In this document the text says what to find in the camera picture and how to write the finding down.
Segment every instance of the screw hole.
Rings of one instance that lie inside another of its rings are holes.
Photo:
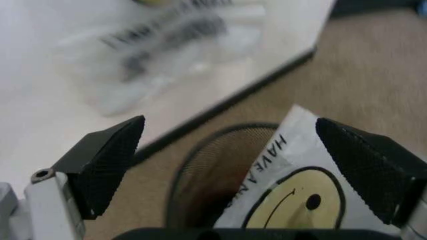
[[[198,236],[197,240],[221,240],[221,237],[214,231],[205,231]]]
[[[44,177],[44,176],[46,176],[46,175],[48,175],[48,171],[46,171],[46,170],[41,170],[41,171],[39,171],[38,173],[36,173],[35,174],[35,176],[37,177],[37,178],[42,178],[42,177]]]
[[[319,240],[315,235],[309,232],[297,232],[293,240]]]

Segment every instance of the black base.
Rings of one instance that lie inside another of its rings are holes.
[[[337,0],[331,17],[373,12],[387,8],[415,7],[421,0]]]

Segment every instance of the black mesh container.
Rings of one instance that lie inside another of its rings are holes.
[[[166,227],[212,227],[278,127],[273,123],[240,124],[201,141],[175,176]]]

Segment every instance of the smiley face eye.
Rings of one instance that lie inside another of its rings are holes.
[[[320,203],[322,201],[322,198],[319,194],[313,194],[308,197],[307,202],[305,202],[305,207],[308,210],[315,210],[319,207]]]

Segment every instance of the clear plastic bag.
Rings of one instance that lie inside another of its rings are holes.
[[[53,52],[86,101],[111,115],[185,75],[249,56],[265,16],[262,0],[178,1],[149,19],[80,31]]]

